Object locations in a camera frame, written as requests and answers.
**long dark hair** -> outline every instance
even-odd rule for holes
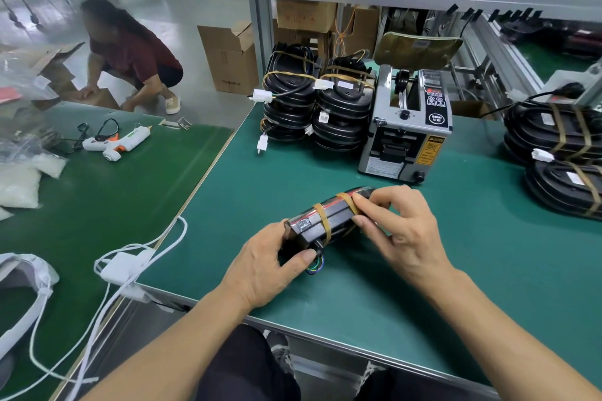
[[[81,3],[80,8],[103,24],[125,29],[144,39],[149,37],[145,26],[136,21],[126,10],[117,8],[108,0],[85,0]]]

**fingernail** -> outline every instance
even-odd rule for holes
[[[305,262],[305,265],[309,266],[309,264],[315,259],[316,255],[318,254],[315,252],[315,249],[305,249],[301,253],[301,258]]]
[[[351,220],[354,222],[355,225],[357,225],[359,228],[362,228],[362,225],[364,224],[364,220],[360,217],[360,216],[353,216],[351,218]]]

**woman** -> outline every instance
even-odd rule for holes
[[[108,0],[86,0],[81,4],[84,25],[90,35],[88,84],[81,98],[98,91],[98,79],[105,71],[127,81],[137,90],[121,109],[134,111],[155,95],[165,98],[165,112],[180,110],[180,99],[168,88],[182,80],[184,71],[165,44],[126,10]]]

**white glue gun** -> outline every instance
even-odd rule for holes
[[[141,125],[136,127],[122,139],[110,138],[106,141],[97,141],[93,138],[88,138],[83,141],[82,147],[86,151],[102,151],[105,159],[111,162],[117,162],[121,159],[121,154],[124,151],[131,151],[138,146],[142,141],[146,140],[151,134],[150,127]]]

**black shorts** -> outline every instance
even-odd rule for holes
[[[102,71],[110,73],[111,70],[113,70],[112,67],[107,62],[105,62],[105,64],[102,66]],[[166,87],[175,86],[180,81],[182,81],[182,77],[184,76],[184,70],[182,70],[181,68],[169,67],[160,63],[156,65],[156,70],[157,74],[159,75],[159,79]],[[136,87],[136,89],[142,89],[142,87],[145,84],[142,81],[140,81],[138,77],[133,77],[133,79],[135,81],[134,86]]]

